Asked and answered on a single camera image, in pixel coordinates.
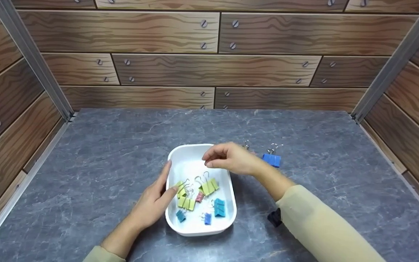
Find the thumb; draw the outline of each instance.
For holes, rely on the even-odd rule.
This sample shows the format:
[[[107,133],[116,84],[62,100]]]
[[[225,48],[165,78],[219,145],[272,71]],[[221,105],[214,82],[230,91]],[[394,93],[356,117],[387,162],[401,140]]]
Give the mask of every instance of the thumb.
[[[228,159],[214,159],[206,163],[206,167],[228,169],[229,160]]]
[[[169,206],[169,203],[172,201],[174,196],[177,194],[177,190],[179,189],[178,186],[173,186],[166,190],[166,192],[163,193],[163,195],[156,200],[156,204],[158,205],[158,208],[161,210],[165,210],[166,207]]]

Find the marble surface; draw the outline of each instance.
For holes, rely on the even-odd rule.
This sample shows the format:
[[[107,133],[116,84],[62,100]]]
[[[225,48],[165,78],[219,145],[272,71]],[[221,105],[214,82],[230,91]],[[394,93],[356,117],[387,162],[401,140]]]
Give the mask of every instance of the marble surface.
[[[281,170],[351,223],[387,262],[419,262],[419,202],[344,112],[82,110],[0,228],[0,261],[81,261],[182,144],[251,141],[259,155],[284,144]],[[128,261],[310,262],[266,216],[276,207],[250,177],[232,176],[234,225],[186,238],[162,218]]]

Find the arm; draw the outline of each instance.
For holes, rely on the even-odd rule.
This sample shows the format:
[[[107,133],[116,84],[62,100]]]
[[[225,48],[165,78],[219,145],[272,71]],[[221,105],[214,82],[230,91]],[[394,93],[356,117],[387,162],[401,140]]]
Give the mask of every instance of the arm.
[[[339,214],[241,146],[215,145],[203,160],[207,167],[255,177],[277,201],[284,225],[319,262],[384,261]]]
[[[171,162],[168,161],[158,179],[140,196],[127,217],[96,246],[83,262],[125,262],[125,257],[143,229],[153,225],[164,213],[177,193],[174,186],[161,195],[168,179]]]

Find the hand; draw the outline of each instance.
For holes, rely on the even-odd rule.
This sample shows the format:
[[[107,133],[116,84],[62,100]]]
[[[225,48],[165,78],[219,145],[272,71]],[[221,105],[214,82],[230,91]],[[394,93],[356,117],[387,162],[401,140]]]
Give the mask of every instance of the hand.
[[[240,145],[229,142],[215,144],[203,155],[202,160],[209,168],[224,168],[235,174],[256,176],[269,166]]]
[[[143,191],[143,194],[141,194],[129,214],[129,217],[140,229],[145,229],[158,221],[177,193],[178,187],[173,186],[161,195],[161,191],[168,179],[170,168],[171,161],[168,161],[158,179]]]

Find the black binder clip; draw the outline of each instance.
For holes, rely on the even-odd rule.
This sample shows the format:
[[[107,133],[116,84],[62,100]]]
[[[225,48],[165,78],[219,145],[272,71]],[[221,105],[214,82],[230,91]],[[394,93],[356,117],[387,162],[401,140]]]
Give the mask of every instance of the black binder clip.
[[[281,209],[271,212],[268,215],[268,220],[274,227],[279,227],[282,224],[281,220]]]

